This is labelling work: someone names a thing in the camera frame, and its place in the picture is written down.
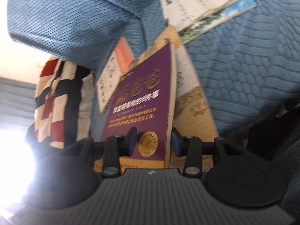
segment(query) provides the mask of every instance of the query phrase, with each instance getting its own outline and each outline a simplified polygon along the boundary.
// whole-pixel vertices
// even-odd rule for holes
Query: black circular disc
[[[280,168],[259,157],[237,155],[214,166],[207,174],[206,184],[222,202],[258,208],[280,202],[288,179]]]
[[[23,203],[42,209],[70,207],[90,197],[97,185],[91,167],[77,158],[58,155],[37,164],[34,182]]]

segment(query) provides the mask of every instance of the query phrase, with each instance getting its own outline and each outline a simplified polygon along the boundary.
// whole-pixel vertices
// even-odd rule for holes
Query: bright light
[[[35,171],[31,149],[18,131],[0,131],[0,206],[20,203]]]

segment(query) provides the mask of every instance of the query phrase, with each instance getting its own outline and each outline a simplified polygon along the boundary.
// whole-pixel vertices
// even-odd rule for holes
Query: patterned pillow
[[[70,61],[45,64],[35,91],[34,131],[40,143],[64,148],[90,136],[94,73]]]

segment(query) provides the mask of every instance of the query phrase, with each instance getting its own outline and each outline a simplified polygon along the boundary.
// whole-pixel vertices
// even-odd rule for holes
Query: wall
[[[0,0],[0,77],[37,84],[41,68],[38,63],[49,54],[15,43],[7,32],[7,0]]]

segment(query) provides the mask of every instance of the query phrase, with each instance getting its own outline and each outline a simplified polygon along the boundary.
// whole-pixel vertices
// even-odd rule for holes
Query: book with orange corner
[[[133,60],[134,55],[127,40],[124,37],[121,37],[97,81],[100,112],[103,112],[106,109],[106,106],[120,81],[120,77],[128,71]]]
[[[176,97],[175,47],[165,44],[122,76],[108,109],[101,136],[126,135],[137,128],[137,143],[131,157],[120,157],[126,168],[169,166],[171,129]]]
[[[197,136],[203,141],[212,142],[219,135],[208,101],[193,62],[173,26],[169,25],[154,43],[130,65],[130,68],[141,64],[170,41],[176,48],[178,71],[173,127],[176,127],[183,136]],[[173,151],[170,156],[169,167],[182,170],[185,157],[177,158]],[[101,160],[95,163],[95,171],[99,171],[100,166]],[[211,167],[211,156],[203,156],[203,170]]]

